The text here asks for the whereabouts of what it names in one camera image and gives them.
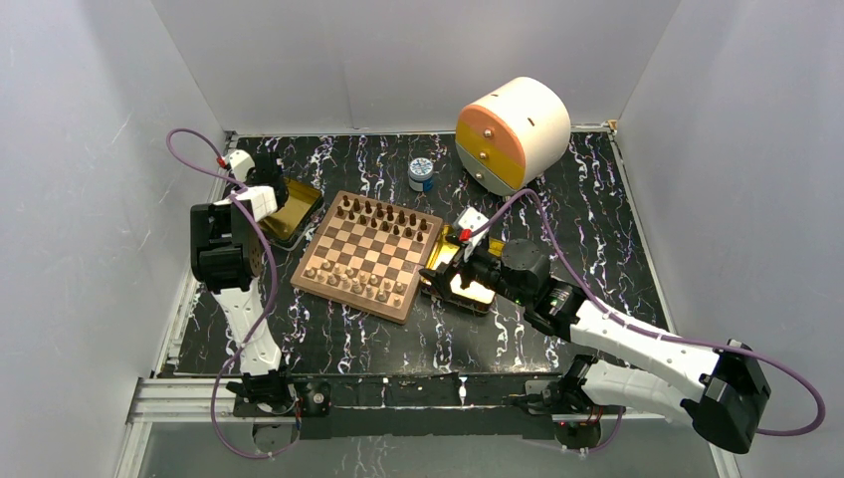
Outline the gold tin with white pieces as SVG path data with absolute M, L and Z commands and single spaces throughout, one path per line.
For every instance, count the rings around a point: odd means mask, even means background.
M 269 242 L 283 250 L 293 250 L 314 223 L 324 201 L 321 192 L 307 184 L 284 178 L 288 199 L 275 213 L 259 222 Z

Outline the white queen chess piece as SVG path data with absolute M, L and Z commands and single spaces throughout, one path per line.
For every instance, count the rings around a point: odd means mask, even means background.
M 347 275 L 343 275 L 343 276 L 341 277 L 340 287 L 341 287 L 344 291 L 350 292 L 350 291 L 351 291 L 351 289 L 352 289 L 352 279 L 351 279 L 349 276 L 347 276 Z

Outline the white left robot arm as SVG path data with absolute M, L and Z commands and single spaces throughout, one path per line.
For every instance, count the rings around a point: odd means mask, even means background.
M 223 162 L 246 190 L 233 189 L 236 202 L 226 198 L 191 207 L 191 269 L 224 311 L 242 350 L 241 373 L 263 376 L 280 369 L 282 354 L 260 318 L 259 279 L 269 241 L 258 230 L 284 207 L 289 192 L 281 167 L 266 154 L 236 149 Z

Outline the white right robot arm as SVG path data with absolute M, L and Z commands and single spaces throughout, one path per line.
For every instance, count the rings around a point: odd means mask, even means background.
M 707 349 L 673 335 L 640 334 L 641 322 L 612 319 L 582 288 L 553 276 L 548 257 L 527 239 L 507 243 L 500 255 L 462 243 L 450 261 L 420 275 L 442 299 L 453 297 L 453 281 L 478 283 L 522 307 L 545 335 L 625 362 L 578 355 L 559 380 L 529 381 L 509 404 L 533 414 L 632 408 L 689 425 L 728 452 L 749 452 L 770 387 L 748 346 L 730 340 L 724 349 Z

